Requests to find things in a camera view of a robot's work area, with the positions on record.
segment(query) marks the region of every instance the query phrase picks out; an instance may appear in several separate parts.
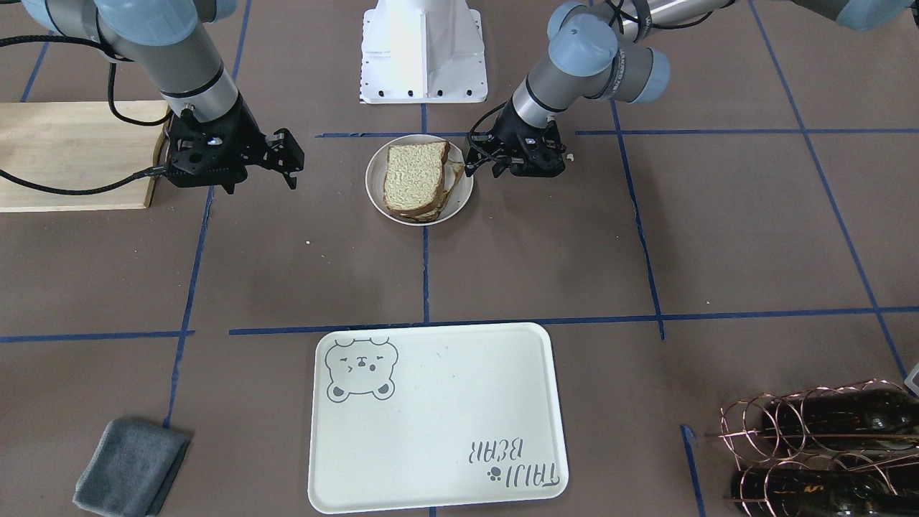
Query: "wooden board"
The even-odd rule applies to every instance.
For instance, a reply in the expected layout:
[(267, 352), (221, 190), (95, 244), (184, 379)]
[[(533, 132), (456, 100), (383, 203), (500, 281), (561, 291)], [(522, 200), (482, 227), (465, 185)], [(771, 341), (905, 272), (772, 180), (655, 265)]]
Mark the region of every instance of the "wooden board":
[[(118, 109), (155, 121), (166, 103), (119, 102)], [(0, 169), (49, 187), (102, 187), (152, 165), (162, 130), (119, 121), (105, 102), (0, 103)], [(0, 178), (0, 213), (147, 208), (152, 195), (152, 178), (91, 196), (48, 194)]]

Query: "gray towel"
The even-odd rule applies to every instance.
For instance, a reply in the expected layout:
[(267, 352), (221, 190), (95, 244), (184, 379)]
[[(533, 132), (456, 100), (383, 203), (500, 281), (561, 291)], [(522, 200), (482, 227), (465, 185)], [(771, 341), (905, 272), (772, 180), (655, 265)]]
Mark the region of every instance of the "gray towel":
[(136, 420), (112, 420), (76, 482), (74, 504), (105, 517), (156, 515), (187, 448), (184, 434)]

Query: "white tray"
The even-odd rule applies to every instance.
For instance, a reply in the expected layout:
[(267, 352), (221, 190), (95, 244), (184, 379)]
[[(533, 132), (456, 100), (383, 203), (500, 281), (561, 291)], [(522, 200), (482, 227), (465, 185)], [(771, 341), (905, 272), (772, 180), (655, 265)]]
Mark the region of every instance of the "white tray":
[(308, 479), (322, 513), (558, 496), (568, 458), (549, 335), (532, 323), (326, 335)]

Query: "dark glass bottle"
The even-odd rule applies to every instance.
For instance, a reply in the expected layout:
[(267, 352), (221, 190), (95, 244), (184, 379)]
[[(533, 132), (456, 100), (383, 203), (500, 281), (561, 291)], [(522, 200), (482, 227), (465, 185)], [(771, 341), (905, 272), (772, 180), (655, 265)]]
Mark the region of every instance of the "dark glass bottle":
[[(766, 409), (776, 419), (783, 436), (801, 436), (801, 414), (811, 434), (823, 435), (808, 445), (823, 445), (837, 451), (908, 449), (910, 442), (884, 438), (884, 435), (919, 434), (919, 400), (895, 389), (868, 389), (833, 395), (808, 396), (803, 400), (776, 403)], [(763, 415), (764, 435), (775, 436), (776, 426)], [(853, 438), (846, 435), (878, 435), (878, 438)], [(789, 443), (798, 440), (788, 438)]]
[(886, 468), (884, 474), (897, 492), (904, 496), (919, 497), (919, 465)]
[(919, 498), (895, 496), (878, 478), (844, 471), (751, 468), (738, 472), (731, 495), (754, 517), (904, 517), (919, 515)]

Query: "bear illustration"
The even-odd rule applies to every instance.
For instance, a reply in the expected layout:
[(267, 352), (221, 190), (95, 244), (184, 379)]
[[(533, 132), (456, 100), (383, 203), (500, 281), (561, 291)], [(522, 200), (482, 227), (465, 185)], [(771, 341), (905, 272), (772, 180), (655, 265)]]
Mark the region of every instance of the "bear illustration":
[(395, 391), (392, 368), (399, 360), (399, 352), (389, 339), (352, 339), (335, 345), (325, 353), (325, 366), (332, 383), (327, 390), (333, 402), (345, 402), (351, 395), (372, 393), (378, 400), (386, 400)]

